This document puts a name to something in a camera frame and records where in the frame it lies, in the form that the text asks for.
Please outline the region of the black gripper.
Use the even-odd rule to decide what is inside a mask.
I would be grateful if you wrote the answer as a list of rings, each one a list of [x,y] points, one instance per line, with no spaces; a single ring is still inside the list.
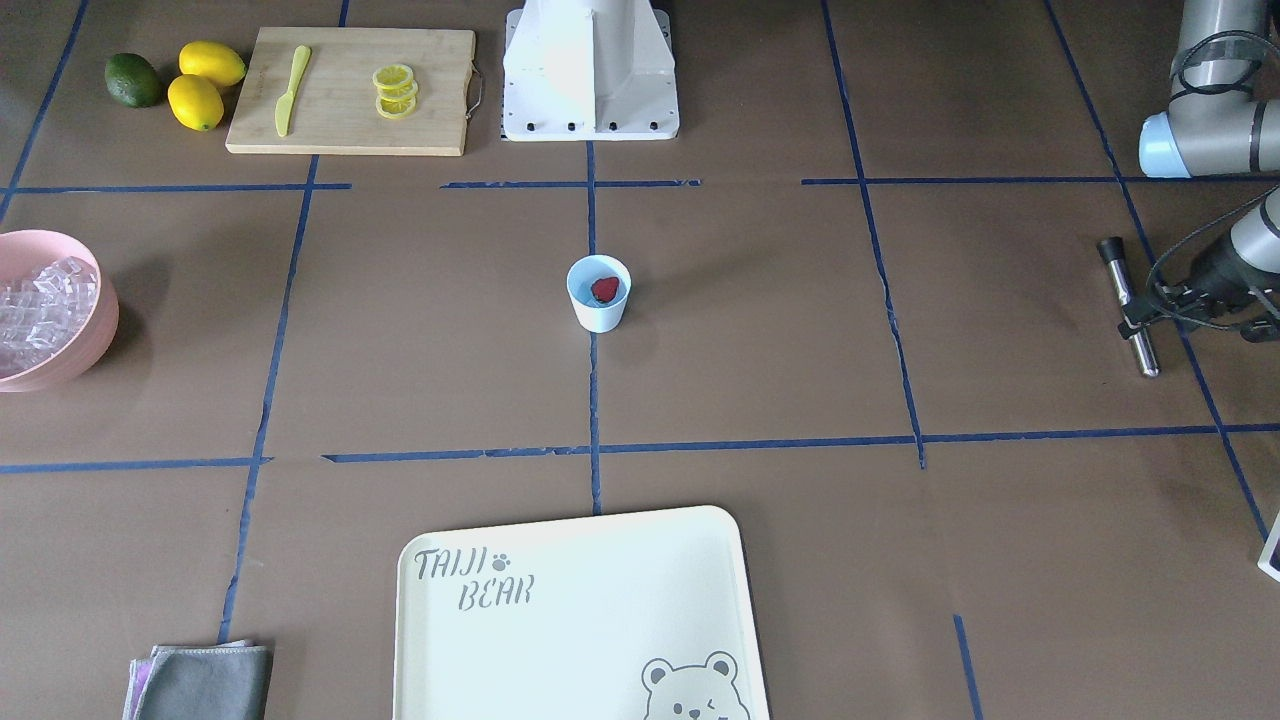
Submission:
[[[1206,313],[1239,313],[1254,302],[1253,279],[1254,268],[1239,255],[1231,237],[1221,234],[1193,259],[1187,288]],[[1189,306],[1190,296],[1133,296],[1121,304],[1117,333],[1129,340],[1156,323],[1181,320]]]

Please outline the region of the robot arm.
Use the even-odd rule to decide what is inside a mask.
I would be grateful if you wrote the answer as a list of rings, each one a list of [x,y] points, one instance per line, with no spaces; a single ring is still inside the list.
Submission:
[[[1254,78],[1277,55],[1271,1],[1188,1],[1170,65],[1167,108],[1140,129],[1142,172],[1155,179],[1274,172],[1279,167],[1276,100],[1254,95]],[[1258,304],[1231,325],[1245,341],[1277,338],[1277,191],[1254,200],[1234,225],[1197,255],[1188,277],[1128,301],[1119,324],[1130,338],[1164,319],[1219,327],[1219,318]]]

